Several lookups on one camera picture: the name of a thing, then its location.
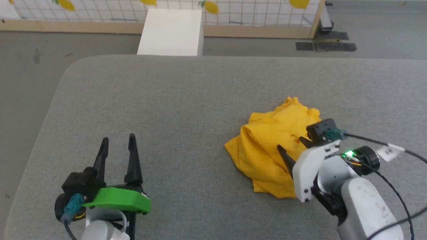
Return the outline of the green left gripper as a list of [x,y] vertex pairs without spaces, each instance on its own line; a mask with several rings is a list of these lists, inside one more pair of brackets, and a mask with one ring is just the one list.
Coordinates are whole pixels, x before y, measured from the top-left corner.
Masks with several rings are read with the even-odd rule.
[[[105,161],[108,157],[108,149],[109,139],[104,137],[93,164],[93,168],[97,171],[96,178],[103,183],[105,183]],[[124,182],[128,186],[138,186],[143,183],[143,177],[137,141],[133,133],[129,135],[128,150],[129,161]],[[146,215],[151,212],[151,199],[143,187],[103,187],[91,201],[84,203],[83,206],[86,208],[86,220],[94,219],[95,211],[121,211]]]

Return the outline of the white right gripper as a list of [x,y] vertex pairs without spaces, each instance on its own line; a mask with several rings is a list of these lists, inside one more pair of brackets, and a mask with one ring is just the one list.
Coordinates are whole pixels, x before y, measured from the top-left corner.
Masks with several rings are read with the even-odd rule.
[[315,146],[316,143],[310,137],[301,136],[299,141],[307,149],[297,161],[294,161],[281,145],[277,145],[277,150],[293,179],[295,195],[301,202],[308,202],[313,198],[311,187],[317,182],[315,178],[319,173],[319,188],[322,193],[326,193],[325,187],[331,178],[332,170],[341,163],[340,156],[336,155],[341,141],[336,140],[322,146]]

